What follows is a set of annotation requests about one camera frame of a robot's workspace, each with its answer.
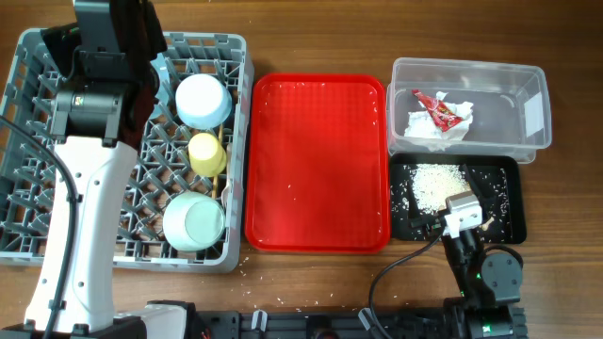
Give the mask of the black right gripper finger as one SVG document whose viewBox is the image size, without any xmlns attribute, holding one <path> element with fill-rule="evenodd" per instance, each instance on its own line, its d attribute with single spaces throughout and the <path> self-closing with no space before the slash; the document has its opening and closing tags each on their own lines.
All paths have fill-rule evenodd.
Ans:
<svg viewBox="0 0 603 339">
<path fill-rule="evenodd" d="M 464 178 L 468 182 L 469 187 L 471 188 L 474 195 L 478 198 L 479 201 L 482 201 L 484 199 L 484 196 L 481 193 L 481 189 L 478 183 L 475 181 L 475 178 L 472 174 L 472 170 L 467 166 L 467 164 L 462 164 L 460 166 L 460 170 L 464 174 Z"/>
<path fill-rule="evenodd" d="M 437 215 L 420 215 L 417 218 L 409 220 L 409 227 L 411 229 L 425 229 L 432 230 L 441 226 L 442 218 Z"/>
</svg>

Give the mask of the rice and food scraps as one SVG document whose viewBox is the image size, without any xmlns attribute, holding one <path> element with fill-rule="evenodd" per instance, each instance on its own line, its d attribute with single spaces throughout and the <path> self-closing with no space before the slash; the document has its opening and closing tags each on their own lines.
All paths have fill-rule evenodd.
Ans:
<svg viewBox="0 0 603 339">
<path fill-rule="evenodd" d="M 420 215 L 433 215 L 446 208 L 446 198 L 471 191 L 464 174 L 456 165 L 418 165 L 411 171 L 411 181 L 407 185 L 411 197 L 403 200 L 406 207 L 416 206 Z M 493 219 L 484 215 L 485 204 L 480 201 L 484 223 L 479 233 Z"/>
</svg>

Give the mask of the red snack wrapper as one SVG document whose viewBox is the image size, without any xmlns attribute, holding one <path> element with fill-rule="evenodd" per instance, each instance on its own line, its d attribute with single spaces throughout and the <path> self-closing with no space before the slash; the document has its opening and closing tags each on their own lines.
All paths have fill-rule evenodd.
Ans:
<svg viewBox="0 0 603 339">
<path fill-rule="evenodd" d="M 463 121 L 462 118 L 453 113 L 446 104 L 439 99 L 425 95 L 418 89 L 413 89 L 412 93 L 418 101 L 425 106 L 436 127 L 442 132 L 447 132 Z"/>
</svg>

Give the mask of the white paper napkin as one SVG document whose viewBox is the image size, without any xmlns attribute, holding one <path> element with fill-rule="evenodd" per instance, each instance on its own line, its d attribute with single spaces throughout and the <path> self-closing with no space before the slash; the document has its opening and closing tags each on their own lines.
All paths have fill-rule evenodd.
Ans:
<svg viewBox="0 0 603 339">
<path fill-rule="evenodd" d="M 425 106 L 418 101 L 422 109 L 408 113 L 409 124 L 404 131 L 404 135 L 406 137 L 433 138 L 452 141 L 462 140 L 468 133 L 470 125 L 473 122 L 474 104 L 470 102 L 462 102 L 461 104 L 449 103 L 445 101 L 447 95 L 446 92 L 438 91 L 433 98 L 442 100 L 453 113 L 463 119 L 461 123 L 449 129 L 447 132 L 442 132 L 435 126 L 432 117 Z"/>
</svg>

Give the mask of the light blue bowl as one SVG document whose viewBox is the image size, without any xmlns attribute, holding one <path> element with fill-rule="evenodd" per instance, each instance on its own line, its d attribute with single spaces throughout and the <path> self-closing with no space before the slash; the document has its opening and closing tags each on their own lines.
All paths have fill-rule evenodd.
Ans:
<svg viewBox="0 0 603 339">
<path fill-rule="evenodd" d="M 175 93 L 177 115 L 187 126 L 212 129 L 231 114 L 233 100 L 227 88 L 209 74 L 193 74 L 183 80 Z"/>
</svg>

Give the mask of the wooden chopstick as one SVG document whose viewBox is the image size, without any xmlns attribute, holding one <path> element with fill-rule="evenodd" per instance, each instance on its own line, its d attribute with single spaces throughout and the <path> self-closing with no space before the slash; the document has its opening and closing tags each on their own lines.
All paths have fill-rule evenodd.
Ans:
<svg viewBox="0 0 603 339">
<path fill-rule="evenodd" d="M 215 168 L 215 174 L 213 176 L 213 188 L 211 197 L 216 199 L 219 194 L 219 175 L 223 172 L 226 166 L 226 151 L 223 148 L 223 138 L 224 138 L 224 126 L 221 124 L 218 130 L 217 142 L 218 149 L 216 151 L 217 165 Z"/>
</svg>

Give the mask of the yellow plastic cup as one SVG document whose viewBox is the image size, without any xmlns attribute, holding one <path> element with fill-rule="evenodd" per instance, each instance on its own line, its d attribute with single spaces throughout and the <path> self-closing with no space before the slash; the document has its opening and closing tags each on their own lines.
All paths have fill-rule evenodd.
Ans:
<svg viewBox="0 0 603 339">
<path fill-rule="evenodd" d="M 199 133 L 192 137 L 187 147 L 192 169 L 200 176 L 213 177 L 218 160 L 217 138 L 209 133 Z"/>
</svg>

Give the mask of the white plastic fork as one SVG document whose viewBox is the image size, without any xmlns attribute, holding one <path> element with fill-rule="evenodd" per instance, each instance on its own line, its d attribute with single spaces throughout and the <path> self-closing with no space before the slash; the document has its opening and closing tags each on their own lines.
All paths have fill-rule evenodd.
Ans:
<svg viewBox="0 0 603 339">
<path fill-rule="evenodd" d="M 231 170 L 230 170 L 230 163 L 231 163 L 231 159 L 232 159 L 232 147 L 233 144 L 229 143 L 226 147 L 226 178 L 225 178 L 225 186 L 224 189 L 221 192 L 220 198 L 221 198 L 221 202 L 222 202 L 222 206 L 224 209 L 226 209 L 228 207 L 228 200 L 230 198 L 231 195 Z"/>
</svg>

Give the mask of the green bowl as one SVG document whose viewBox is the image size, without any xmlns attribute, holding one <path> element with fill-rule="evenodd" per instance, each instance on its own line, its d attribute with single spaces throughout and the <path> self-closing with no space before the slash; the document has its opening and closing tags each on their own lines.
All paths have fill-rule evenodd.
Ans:
<svg viewBox="0 0 603 339">
<path fill-rule="evenodd" d="M 163 233 L 178 251 L 206 250 L 225 230 L 221 204 L 198 192 L 185 192 L 172 199 L 164 212 Z"/>
</svg>

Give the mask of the light blue plate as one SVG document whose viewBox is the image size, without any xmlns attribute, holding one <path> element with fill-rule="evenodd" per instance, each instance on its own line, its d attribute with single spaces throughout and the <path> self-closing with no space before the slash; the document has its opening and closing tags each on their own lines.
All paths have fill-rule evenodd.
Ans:
<svg viewBox="0 0 603 339">
<path fill-rule="evenodd" d="M 160 104 L 164 106 L 168 106 L 170 95 L 169 95 L 169 87 L 170 87 L 170 73 L 168 71 L 166 59 L 164 56 L 159 53 L 155 60 L 151 62 L 155 71 L 158 75 L 158 91 L 155 95 L 155 98 L 158 100 L 158 103 L 155 104 L 154 111 L 150 115 L 149 119 L 156 119 L 162 114 L 162 110 L 159 107 Z"/>
</svg>

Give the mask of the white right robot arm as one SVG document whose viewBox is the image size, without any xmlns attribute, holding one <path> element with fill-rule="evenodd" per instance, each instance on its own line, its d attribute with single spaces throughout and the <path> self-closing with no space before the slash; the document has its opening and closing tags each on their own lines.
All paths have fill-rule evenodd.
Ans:
<svg viewBox="0 0 603 339">
<path fill-rule="evenodd" d="M 459 166 L 468 191 L 447 198 L 442 240 L 461 295 L 446 299 L 453 338 L 526 338 L 520 301 L 524 261 L 510 246 L 527 237 L 518 166 Z"/>
</svg>

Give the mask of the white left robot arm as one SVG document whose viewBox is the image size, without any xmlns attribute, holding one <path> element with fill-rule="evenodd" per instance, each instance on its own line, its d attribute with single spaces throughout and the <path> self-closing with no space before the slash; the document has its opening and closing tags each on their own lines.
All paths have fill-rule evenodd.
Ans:
<svg viewBox="0 0 603 339">
<path fill-rule="evenodd" d="M 53 100 L 56 169 L 40 279 L 5 338 L 213 338 L 191 302 L 153 300 L 119 315 L 112 269 L 124 191 L 137 162 L 167 43 L 149 1 L 77 1 L 73 24 L 42 33 L 66 78 Z"/>
</svg>

